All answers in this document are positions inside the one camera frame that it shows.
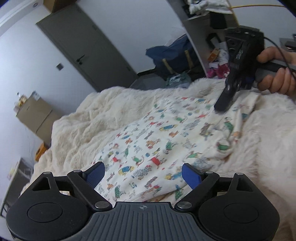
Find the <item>gray floor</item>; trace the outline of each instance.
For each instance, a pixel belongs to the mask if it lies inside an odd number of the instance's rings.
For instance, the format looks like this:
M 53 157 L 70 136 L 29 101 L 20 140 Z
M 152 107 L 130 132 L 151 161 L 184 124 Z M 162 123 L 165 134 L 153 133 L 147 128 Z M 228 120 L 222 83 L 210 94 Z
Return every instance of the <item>gray floor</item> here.
M 131 84 L 130 88 L 137 90 L 155 90 L 164 88 L 165 81 L 157 76 L 156 74 L 147 74 L 141 76 L 134 83 Z

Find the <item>metal bolt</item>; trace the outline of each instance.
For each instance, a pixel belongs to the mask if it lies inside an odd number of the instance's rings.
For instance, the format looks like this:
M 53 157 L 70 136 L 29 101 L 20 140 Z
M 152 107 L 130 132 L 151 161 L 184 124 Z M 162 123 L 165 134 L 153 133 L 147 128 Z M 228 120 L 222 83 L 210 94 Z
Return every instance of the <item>metal bolt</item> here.
M 190 202 L 179 202 L 178 207 L 181 209 L 188 209 L 192 207 L 192 204 Z
M 105 209 L 109 207 L 109 203 L 106 201 L 99 201 L 99 202 L 96 202 L 94 206 L 99 209 Z

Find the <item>white wall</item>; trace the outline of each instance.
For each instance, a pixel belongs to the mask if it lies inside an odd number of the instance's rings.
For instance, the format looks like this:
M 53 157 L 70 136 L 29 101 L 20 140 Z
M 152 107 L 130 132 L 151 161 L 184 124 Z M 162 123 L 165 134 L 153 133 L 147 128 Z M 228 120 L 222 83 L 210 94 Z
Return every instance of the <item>white wall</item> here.
M 49 14 L 40 6 L 0 37 L 0 200 L 6 176 L 20 157 L 32 161 L 41 144 L 13 112 L 17 92 L 40 96 L 63 114 L 74 112 L 94 89 L 35 25 Z M 62 63 L 64 69 L 56 66 Z
M 276 4 L 277 0 L 229 0 L 231 5 L 242 6 L 250 4 Z M 296 17 L 283 7 L 244 7 L 235 8 L 234 12 L 240 25 L 259 28 L 264 35 L 276 44 L 279 38 L 292 38 L 296 33 Z
M 164 45 L 181 26 L 166 0 L 80 0 L 90 16 L 136 73 L 153 69 L 147 48 Z

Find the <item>faux fur blanket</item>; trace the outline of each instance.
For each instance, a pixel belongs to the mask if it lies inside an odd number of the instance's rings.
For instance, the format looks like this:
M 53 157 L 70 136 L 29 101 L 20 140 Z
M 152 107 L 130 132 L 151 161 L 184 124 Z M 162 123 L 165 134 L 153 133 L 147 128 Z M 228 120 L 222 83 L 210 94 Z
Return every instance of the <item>faux fur blanket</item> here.
M 161 98 L 215 99 L 223 88 L 224 80 L 200 79 L 188 89 L 139 91 L 113 87 L 92 93 L 75 113 L 54 123 L 52 146 L 35 165 L 30 183 L 44 171 L 58 176 L 85 170 L 118 129 L 144 117 Z M 268 197 L 281 218 L 274 240 L 296 240 L 295 146 L 296 105 L 284 95 L 262 94 L 233 153 L 212 169 L 224 177 L 243 172 Z

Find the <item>blue bag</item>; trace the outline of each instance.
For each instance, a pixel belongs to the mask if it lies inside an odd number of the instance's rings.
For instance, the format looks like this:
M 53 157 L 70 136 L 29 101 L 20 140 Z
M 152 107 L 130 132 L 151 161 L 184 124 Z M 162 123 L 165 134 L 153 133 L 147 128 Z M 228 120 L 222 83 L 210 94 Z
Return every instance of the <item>blue bag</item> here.
M 146 50 L 146 55 L 153 59 L 161 77 L 180 74 L 200 65 L 198 57 L 187 35 L 183 35 L 170 46 L 156 46 Z

